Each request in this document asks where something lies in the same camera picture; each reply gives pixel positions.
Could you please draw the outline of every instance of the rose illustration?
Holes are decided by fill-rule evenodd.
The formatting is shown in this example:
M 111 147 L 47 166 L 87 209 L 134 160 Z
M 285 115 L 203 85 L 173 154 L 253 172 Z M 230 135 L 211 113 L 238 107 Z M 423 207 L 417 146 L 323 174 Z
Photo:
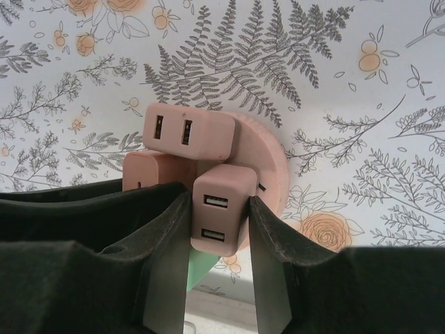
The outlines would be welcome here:
M 89 33 L 85 33 L 83 35 L 80 35 L 77 38 L 76 43 L 77 52 L 83 56 L 86 57 L 91 52 L 94 51 L 95 48 L 95 38 L 90 35 Z
M 107 0 L 111 9 L 116 12 L 127 12 L 138 4 L 139 0 Z
M 301 223 L 299 232 L 334 252 L 352 244 L 348 222 L 339 214 L 313 213 Z
M 67 0 L 67 5 L 75 12 L 89 9 L 97 0 Z

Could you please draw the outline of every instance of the usb port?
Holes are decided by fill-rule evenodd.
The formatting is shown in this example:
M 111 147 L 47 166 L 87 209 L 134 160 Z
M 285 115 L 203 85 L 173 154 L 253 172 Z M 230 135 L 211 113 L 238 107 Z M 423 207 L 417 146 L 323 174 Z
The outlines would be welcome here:
M 162 121 L 164 116 L 159 116 L 156 118 L 156 129 L 154 130 L 154 138 L 161 139 L 161 131 L 162 131 Z
M 225 239 L 224 233 L 206 230 L 205 228 L 201 229 L 201 237 L 218 240 L 222 242 L 224 242 Z
M 188 145 L 188 140 L 190 139 L 190 131 L 192 130 L 191 120 L 186 120 L 184 122 L 184 133 L 182 134 L 182 145 Z
M 204 204 L 213 205 L 214 207 L 224 207 L 227 209 L 229 200 L 226 198 L 204 195 Z

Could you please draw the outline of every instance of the pink plug adapter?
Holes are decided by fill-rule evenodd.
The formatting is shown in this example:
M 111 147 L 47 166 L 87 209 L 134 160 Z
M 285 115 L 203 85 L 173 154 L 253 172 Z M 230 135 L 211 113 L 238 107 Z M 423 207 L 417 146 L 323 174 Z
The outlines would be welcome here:
M 247 167 L 220 164 L 193 185 L 191 244 L 197 251 L 229 257 L 240 242 L 248 201 L 257 191 L 257 174 Z
M 192 160 L 224 161 L 232 151 L 235 120 L 226 113 L 153 103 L 143 131 L 146 148 Z
M 196 161 L 156 151 L 130 152 L 122 164 L 122 190 L 182 182 L 193 188 L 196 179 Z

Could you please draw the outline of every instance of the floral wallpaper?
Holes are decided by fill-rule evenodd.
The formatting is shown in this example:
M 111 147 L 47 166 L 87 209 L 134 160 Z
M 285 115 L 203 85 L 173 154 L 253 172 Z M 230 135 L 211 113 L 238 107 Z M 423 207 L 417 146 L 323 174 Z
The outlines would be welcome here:
M 290 226 L 445 246 L 444 36 L 444 0 L 0 0 L 0 191 L 120 177 L 151 102 L 238 111 L 282 143 Z M 197 288 L 253 302 L 249 249 Z

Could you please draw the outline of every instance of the green object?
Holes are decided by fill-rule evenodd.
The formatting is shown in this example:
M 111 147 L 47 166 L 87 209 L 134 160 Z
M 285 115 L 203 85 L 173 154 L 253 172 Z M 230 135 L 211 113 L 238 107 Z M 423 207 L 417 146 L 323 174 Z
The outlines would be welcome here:
M 192 290 L 219 260 L 220 257 L 217 255 L 199 252 L 191 247 L 188 261 L 187 291 Z

